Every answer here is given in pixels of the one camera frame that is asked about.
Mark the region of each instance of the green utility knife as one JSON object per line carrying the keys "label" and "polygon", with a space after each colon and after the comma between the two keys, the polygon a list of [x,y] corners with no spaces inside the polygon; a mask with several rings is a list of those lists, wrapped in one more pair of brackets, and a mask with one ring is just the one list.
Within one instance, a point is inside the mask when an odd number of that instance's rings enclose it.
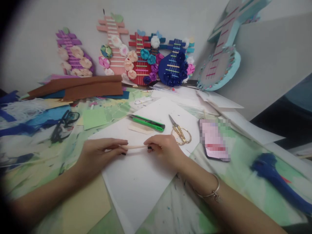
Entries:
{"label": "green utility knife", "polygon": [[130,117],[134,122],[154,128],[157,131],[163,132],[165,130],[165,125],[162,123],[158,123],[149,119],[145,119],[138,115],[128,115],[128,117]]}

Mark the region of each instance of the brown felt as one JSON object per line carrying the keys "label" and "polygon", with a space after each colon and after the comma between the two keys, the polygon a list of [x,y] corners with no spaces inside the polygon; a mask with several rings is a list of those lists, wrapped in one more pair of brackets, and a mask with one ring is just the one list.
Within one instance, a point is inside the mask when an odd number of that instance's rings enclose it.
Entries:
{"label": "brown felt", "polygon": [[122,95],[123,88],[121,82],[108,82],[76,86],[65,89],[64,101],[74,101],[77,99],[104,96],[104,95]]}
{"label": "brown felt", "polygon": [[55,93],[63,89],[80,86],[80,85],[90,85],[90,84],[107,83],[107,82],[121,82],[121,81],[122,81],[121,75],[92,76],[92,77],[84,77],[84,78],[67,78],[67,79],[51,80],[46,85],[28,92],[29,97],[27,97],[26,99],[33,99],[33,98],[41,97],[47,94]]}

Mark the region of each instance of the scissor blade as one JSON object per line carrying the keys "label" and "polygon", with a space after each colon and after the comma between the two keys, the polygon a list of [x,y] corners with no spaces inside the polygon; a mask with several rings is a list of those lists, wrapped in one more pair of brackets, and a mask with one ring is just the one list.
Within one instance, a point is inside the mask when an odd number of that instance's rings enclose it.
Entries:
{"label": "scissor blade", "polygon": [[173,124],[174,126],[177,126],[176,122],[173,120],[173,118],[172,118],[170,115],[169,115],[169,118],[170,118],[172,124]]}

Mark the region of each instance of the table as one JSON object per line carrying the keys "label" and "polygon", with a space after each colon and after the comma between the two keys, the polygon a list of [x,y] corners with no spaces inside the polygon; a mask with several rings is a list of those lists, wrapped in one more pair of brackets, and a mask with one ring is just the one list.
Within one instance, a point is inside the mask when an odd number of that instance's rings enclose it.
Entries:
{"label": "table", "polygon": [[[107,110],[106,119],[109,121],[108,124],[86,131],[83,130],[83,126],[75,126],[71,135],[64,142],[51,146],[47,145],[46,149],[39,152],[41,157],[59,153],[58,157],[38,165],[24,165],[8,173],[5,177],[6,183],[13,186],[19,182],[22,176],[27,173],[30,174],[34,167],[37,167],[37,169],[43,166],[49,167],[49,171],[37,181],[37,184],[34,185],[34,181],[28,177],[28,179],[13,187],[8,196],[12,199],[20,197],[56,178],[77,161],[83,142],[90,135],[135,112],[137,108],[148,104],[143,103],[137,106],[134,105],[134,101],[144,96],[150,96],[150,93],[143,93],[132,88],[127,88],[127,91],[130,91],[128,100],[110,98],[102,101],[97,100],[99,106],[95,107],[106,108]],[[83,110],[89,108],[88,104],[91,101],[80,101],[77,107],[72,108],[72,111],[82,113]],[[203,118],[204,113],[194,113],[191,109],[187,110],[196,115],[197,118]],[[230,129],[229,126],[224,126],[221,121],[220,129],[228,145],[231,162],[208,160],[201,144],[198,144],[190,157],[207,171],[217,173],[229,186],[252,201],[279,225],[306,223],[307,219],[301,212],[291,207],[270,183],[257,177],[249,169],[255,158],[259,154],[267,152],[267,150]],[[311,183],[278,157],[277,160],[276,168],[278,172],[292,182],[290,186],[296,192],[312,201]],[[111,211],[89,233],[123,233],[111,201],[110,204]],[[58,206],[47,215],[34,231],[47,234],[62,233],[62,206]],[[216,233],[217,231],[216,219],[206,203],[194,193],[186,180],[177,174],[137,233]]]}

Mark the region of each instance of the hand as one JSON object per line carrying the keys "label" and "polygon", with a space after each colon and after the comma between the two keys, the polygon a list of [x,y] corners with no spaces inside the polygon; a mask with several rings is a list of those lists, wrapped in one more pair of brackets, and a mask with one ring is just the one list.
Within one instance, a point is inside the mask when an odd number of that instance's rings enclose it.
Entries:
{"label": "hand", "polygon": [[155,151],[160,161],[177,171],[181,169],[183,159],[187,158],[173,135],[152,136],[144,142],[144,145],[151,147],[148,149],[149,153]]}
{"label": "hand", "polygon": [[127,149],[120,145],[127,145],[127,140],[114,138],[102,138],[86,140],[77,163],[70,169],[79,180],[79,183],[87,183],[116,156],[126,155]]}

